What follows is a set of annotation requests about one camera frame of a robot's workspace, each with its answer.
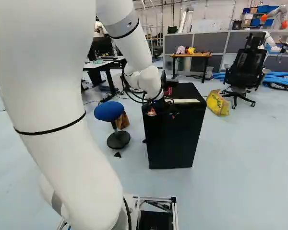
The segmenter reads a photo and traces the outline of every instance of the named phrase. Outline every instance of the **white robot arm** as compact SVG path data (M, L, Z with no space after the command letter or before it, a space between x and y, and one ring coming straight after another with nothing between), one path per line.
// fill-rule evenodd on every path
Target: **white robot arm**
M261 18L261 25L263 25L268 18L272 18L279 14L281 26L280 29L286 29L288 27L288 19L287 19L287 7L286 5L281 5L277 7L276 9L272 10L268 14L264 14ZM269 44L271 47L271 52L278 52L278 53L288 53L288 43L283 43L283 47L278 47L275 44L275 41L273 40L272 36L268 31L265 32L264 37L264 44L259 46L258 48L264 49L264 47Z
M97 16L127 60L124 77L128 83L145 90L148 98L160 99L159 71L152 65L152 54L132 1L98 0Z
M288 43L283 43L282 47L278 47L274 41L274 39L272 38L272 36L270 35L270 33L268 31L264 31L265 32L265 36L264 36L264 44L262 44L261 46L259 46L259 49L264 49L265 46L268 44L271 47L271 52L278 52L278 53L288 53Z
M98 0L97 14L128 61L130 85L156 97L161 80L132 0ZM45 199L75 230L110 230L124 209L120 181L90 135L79 87L95 19L95 0L0 0L5 108L43 174Z

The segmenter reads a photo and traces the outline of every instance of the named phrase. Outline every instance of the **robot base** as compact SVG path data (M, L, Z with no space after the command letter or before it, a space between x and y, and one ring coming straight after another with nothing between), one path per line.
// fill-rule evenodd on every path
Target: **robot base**
M176 197L139 197L130 194L124 197L129 207L132 230L179 230ZM124 219L119 217L113 230L128 230L128 222ZM62 219L57 230L72 230L72 227Z

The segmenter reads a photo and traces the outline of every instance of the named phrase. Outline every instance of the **yellow bag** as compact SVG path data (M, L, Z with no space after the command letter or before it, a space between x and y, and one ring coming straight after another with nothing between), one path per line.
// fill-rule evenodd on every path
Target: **yellow bag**
M188 54L194 54L194 48L193 47L190 47L189 49L188 49Z
M218 116L229 115L230 102L220 95L221 90L212 90L207 97L209 109Z

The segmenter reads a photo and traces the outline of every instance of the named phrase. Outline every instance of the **blue bin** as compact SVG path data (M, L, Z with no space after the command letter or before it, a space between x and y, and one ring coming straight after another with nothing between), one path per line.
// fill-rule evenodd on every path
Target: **blue bin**
M273 24L273 20L274 20L274 19L268 19L268 20L265 22L264 26L271 26L271 25Z
M278 8L279 6L269 6L269 12L271 12L272 10L275 10L276 8Z
M269 7L269 5L258 6L258 7L257 7L257 13L269 13L269 12L270 12L270 7Z
M243 8L242 14L250 13L251 9L250 8Z
M259 26L260 25L260 19L252 19L251 26Z

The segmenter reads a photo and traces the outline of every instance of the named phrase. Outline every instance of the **computer monitor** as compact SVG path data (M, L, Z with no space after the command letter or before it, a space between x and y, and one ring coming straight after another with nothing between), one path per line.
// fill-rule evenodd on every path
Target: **computer monitor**
M114 55L110 36L105 34L104 37L94 37L87 57L90 61L94 61L96 60L96 56L103 56L105 54L109 56Z

